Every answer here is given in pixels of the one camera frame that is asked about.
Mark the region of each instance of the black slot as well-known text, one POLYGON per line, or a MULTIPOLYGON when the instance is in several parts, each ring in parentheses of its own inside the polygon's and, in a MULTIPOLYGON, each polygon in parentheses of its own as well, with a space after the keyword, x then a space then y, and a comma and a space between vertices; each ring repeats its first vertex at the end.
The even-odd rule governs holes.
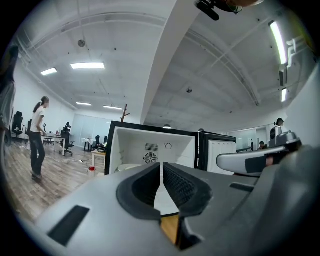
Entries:
POLYGON ((178 207, 180 218, 200 215, 212 198, 207 183, 167 162, 163 163, 163 184, 178 207))
POLYGON ((254 191, 255 186, 233 182, 232 184, 230 184, 230 188, 233 188, 233 189, 236 189, 236 190, 242 190, 242 191, 251 193, 252 191, 254 191))
POLYGON ((79 205, 73 207, 48 236, 60 245, 66 246, 89 211, 90 209, 79 205))

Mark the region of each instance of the ceiling light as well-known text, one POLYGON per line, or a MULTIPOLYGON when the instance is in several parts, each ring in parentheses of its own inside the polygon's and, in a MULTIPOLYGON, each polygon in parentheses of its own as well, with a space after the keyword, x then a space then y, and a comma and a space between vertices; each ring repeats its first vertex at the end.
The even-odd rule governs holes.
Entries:
POLYGON ((78 105, 91 106, 90 103, 76 102, 78 105))
POLYGON ((53 74, 53 73, 57 73, 58 71, 56 70, 56 68, 51 68, 51 69, 48 69, 46 71, 42 71, 41 74, 43 76, 46 76, 46 75, 49 75, 49 74, 53 74))
POLYGON ((285 102, 285 101, 286 101, 287 92, 288 92, 288 89, 287 89, 287 88, 284 88, 284 89, 282 90, 281 102, 285 102))
POLYGON ((113 109, 113 110, 123 110, 121 107, 115 107, 115 106, 103 106, 106 109, 113 109))
POLYGON ((171 129, 171 126, 169 124, 166 124, 163 129, 171 129))
POLYGON ((89 63, 75 63, 71 64, 74 70, 78 69, 105 69, 105 64, 102 62, 89 62, 89 63))
POLYGON ((278 24, 275 21, 272 21, 270 23, 270 28, 272 30, 276 44, 278 46, 281 65, 283 65, 287 62, 287 57, 286 57, 284 41, 282 40, 282 36, 281 36, 280 30, 279 30, 278 24))

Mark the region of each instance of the white t-shirt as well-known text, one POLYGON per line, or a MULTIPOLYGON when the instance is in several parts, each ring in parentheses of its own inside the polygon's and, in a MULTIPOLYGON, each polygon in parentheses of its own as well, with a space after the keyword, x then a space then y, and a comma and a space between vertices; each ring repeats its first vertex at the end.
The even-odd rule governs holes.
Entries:
POLYGON ((40 106, 32 116, 32 123, 31 123, 31 127, 30 127, 31 132, 40 133, 40 130, 37 128, 37 122, 38 122, 40 116, 45 116, 45 109, 43 106, 40 106))

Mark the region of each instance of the cable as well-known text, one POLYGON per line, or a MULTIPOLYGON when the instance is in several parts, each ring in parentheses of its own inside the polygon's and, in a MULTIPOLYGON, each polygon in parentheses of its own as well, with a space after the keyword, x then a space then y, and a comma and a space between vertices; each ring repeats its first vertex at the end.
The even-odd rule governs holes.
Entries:
MULTIPOLYGON (((28 151, 31 151, 30 149, 26 148, 25 146, 20 146, 19 148, 20 148, 20 149, 24 148, 24 149, 26 149, 26 150, 28 150, 28 151)), ((44 159, 46 159, 46 158, 50 158, 50 159, 52 159, 52 160, 54 160, 54 161, 56 161, 57 163, 60 163, 60 164, 69 163, 69 162, 80 162, 80 163, 84 163, 84 162, 86 162, 86 161, 91 160, 91 159, 86 159, 86 160, 70 160, 70 159, 68 159, 68 160, 58 161, 58 160, 54 159, 54 158, 51 157, 51 156, 46 156, 44 159)))

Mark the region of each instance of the ventilation fan grille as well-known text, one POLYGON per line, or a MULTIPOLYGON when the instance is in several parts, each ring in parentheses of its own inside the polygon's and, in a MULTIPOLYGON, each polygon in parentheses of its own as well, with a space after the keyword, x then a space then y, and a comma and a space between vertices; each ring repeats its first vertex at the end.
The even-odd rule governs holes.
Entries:
POLYGON ((149 152, 147 153, 145 156, 144 156, 144 161, 147 163, 147 164, 153 164, 153 163, 156 163, 158 158, 157 158, 157 155, 153 152, 149 152))
POLYGON ((145 151, 158 151, 158 144, 147 143, 144 146, 145 151))

